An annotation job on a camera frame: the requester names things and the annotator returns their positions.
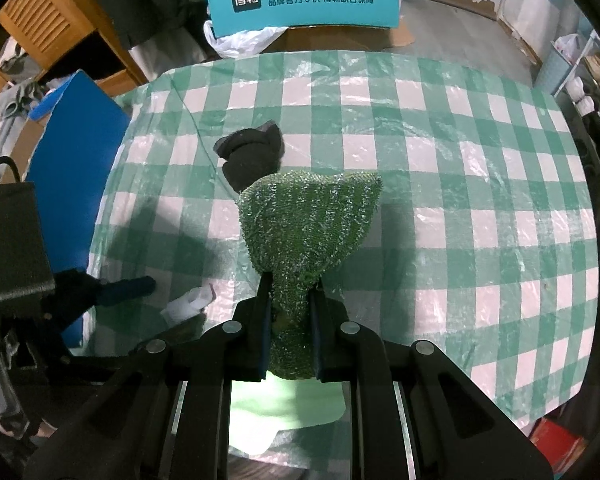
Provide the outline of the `green sparkly knit cloth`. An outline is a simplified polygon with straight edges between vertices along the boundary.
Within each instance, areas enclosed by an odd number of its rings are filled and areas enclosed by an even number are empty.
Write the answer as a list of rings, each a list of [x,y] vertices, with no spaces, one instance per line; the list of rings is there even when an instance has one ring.
[[[268,370],[275,376],[315,376],[309,291],[362,244],[381,192],[375,171],[294,170],[269,174],[239,195],[239,222],[252,267],[272,276]]]

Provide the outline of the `green checkered tablecloth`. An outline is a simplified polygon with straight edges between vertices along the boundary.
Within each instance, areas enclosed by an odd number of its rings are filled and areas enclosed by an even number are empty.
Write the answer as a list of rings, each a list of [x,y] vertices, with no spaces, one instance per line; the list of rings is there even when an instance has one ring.
[[[324,278],[352,318],[397,344],[433,341],[518,426],[580,390],[597,308],[596,229],[577,148],[552,96],[428,58],[270,53],[170,70],[120,96],[131,116],[100,203],[88,270],[156,291],[85,323],[116,356],[161,311],[211,285],[209,324],[259,281],[213,145],[276,122],[282,166],[374,170],[365,242]]]

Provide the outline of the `wooden louvered cabinet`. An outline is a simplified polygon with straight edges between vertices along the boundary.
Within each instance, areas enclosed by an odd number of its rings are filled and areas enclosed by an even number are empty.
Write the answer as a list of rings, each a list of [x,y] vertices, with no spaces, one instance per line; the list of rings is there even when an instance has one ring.
[[[38,66],[36,80],[46,79],[79,49],[79,68],[93,63],[100,71],[94,81],[110,96],[147,82],[97,0],[0,0],[0,49],[8,38]],[[0,91],[8,82],[0,71]]]

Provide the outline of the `small grey white sock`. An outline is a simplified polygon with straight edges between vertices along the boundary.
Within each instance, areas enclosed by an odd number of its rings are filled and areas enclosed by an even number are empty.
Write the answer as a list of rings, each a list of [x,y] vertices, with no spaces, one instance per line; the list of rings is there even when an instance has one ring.
[[[177,326],[201,314],[213,300],[215,292],[210,284],[196,287],[170,301],[160,315],[167,326]]]

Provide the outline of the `shoe rack with shoes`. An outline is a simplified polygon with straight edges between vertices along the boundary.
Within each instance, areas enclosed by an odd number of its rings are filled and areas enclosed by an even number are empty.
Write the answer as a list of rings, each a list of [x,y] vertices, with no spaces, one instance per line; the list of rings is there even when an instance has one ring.
[[[572,135],[600,169],[600,35],[596,30],[552,41],[534,85],[553,96]]]

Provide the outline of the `white plastic bag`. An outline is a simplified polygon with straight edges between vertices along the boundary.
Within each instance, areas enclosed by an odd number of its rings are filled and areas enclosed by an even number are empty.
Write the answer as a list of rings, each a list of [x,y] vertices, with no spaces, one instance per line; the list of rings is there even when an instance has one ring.
[[[202,25],[208,45],[221,58],[248,58],[264,52],[287,31],[287,27],[265,27],[242,30],[228,36],[216,36],[211,20]]]

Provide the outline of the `light green cloth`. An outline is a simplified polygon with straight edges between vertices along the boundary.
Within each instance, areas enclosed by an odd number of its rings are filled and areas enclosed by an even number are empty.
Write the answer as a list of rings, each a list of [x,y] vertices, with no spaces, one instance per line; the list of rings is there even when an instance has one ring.
[[[279,431],[330,424],[345,410],[340,382],[290,380],[267,372],[262,382],[232,382],[228,443],[240,452],[260,455]]]

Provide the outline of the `grey tote bag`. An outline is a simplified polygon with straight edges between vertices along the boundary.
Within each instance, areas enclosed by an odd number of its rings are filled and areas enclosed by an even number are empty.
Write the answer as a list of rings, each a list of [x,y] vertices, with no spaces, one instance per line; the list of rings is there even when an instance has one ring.
[[[0,92],[0,182],[7,167],[6,157],[15,160],[14,149],[22,129],[43,96],[41,86],[33,79],[8,84]]]

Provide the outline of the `red box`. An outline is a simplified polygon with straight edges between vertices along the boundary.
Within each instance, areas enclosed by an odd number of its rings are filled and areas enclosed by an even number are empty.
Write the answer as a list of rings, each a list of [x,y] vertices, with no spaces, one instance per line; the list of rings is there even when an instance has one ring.
[[[552,466],[555,479],[562,478],[588,446],[587,440],[545,417],[536,422],[529,439]]]

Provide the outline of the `blue-edged cardboard box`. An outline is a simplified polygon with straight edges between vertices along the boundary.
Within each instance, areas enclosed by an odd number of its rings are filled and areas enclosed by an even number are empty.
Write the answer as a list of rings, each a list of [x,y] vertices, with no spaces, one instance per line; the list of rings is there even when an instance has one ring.
[[[79,70],[35,109],[48,121],[20,182],[0,187],[0,344],[58,337],[91,307],[54,275],[87,273],[100,201],[130,118]]]

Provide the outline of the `brown cardboard box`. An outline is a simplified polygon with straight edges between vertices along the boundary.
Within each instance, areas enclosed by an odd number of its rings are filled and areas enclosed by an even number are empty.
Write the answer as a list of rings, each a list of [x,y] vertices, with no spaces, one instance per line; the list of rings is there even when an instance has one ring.
[[[415,37],[403,18],[396,28],[312,26],[288,28],[264,53],[300,51],[370,51],[410,46]]]

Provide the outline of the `black rolled sock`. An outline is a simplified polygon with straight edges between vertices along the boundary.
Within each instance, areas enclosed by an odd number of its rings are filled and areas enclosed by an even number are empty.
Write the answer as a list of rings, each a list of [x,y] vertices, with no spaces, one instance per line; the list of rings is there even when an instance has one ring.
[[[213,145],[213,151],[224,160],[222,173],[227,183],[234,192],[241,193],[279,170],[285,147],[279,126],[270,120],[257,128],[222,136]]]

